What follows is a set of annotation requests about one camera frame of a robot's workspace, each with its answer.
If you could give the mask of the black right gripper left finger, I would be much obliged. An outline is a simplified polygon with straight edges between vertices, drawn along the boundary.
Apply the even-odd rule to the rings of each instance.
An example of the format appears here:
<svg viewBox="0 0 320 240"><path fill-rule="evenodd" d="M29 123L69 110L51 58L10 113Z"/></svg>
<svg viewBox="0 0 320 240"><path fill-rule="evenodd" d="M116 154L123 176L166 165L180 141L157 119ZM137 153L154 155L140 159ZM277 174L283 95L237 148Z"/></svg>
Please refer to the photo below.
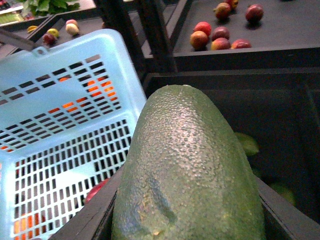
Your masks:
<svg viewBox="0 0 320 240"><path fill-rule="evenodd" d="M110 240L116 194L123 167L71 220L53 234L51 240Z"/></svg>

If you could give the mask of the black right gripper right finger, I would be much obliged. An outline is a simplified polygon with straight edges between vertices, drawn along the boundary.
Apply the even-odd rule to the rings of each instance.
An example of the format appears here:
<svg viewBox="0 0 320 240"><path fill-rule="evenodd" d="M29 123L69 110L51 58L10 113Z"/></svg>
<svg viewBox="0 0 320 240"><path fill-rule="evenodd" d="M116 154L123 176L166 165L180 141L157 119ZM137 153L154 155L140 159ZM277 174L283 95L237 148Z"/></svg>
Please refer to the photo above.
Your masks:
<svg viewBox="0 0 320 240"><path fill-rule="evenodd" d="M255 177L263 207L267 240L318 240L320 210L311 198L298 196L293 206L269 185Z"/></svg>

